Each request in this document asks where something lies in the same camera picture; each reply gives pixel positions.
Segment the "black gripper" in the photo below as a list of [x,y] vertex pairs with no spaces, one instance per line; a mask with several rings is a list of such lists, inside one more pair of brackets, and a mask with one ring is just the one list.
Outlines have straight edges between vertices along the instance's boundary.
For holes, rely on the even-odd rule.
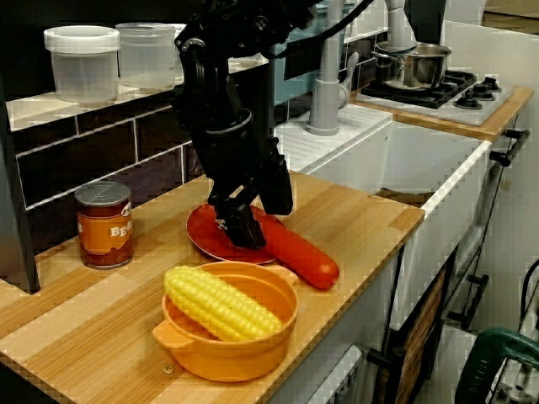
[[237,123],[225,129],[192,130],[191,140],[205,175],[213,181],[208,201],[217,203],[214,206],[217,227],[234,247],[264,247],[264,235],[250,203],[225,199],[240,186],[253,189],[250,182],[261,175],[259,197],[264,211],[270,215],[291,213],[290,175],[275,141],[255,130],[251,115],[242,115]]

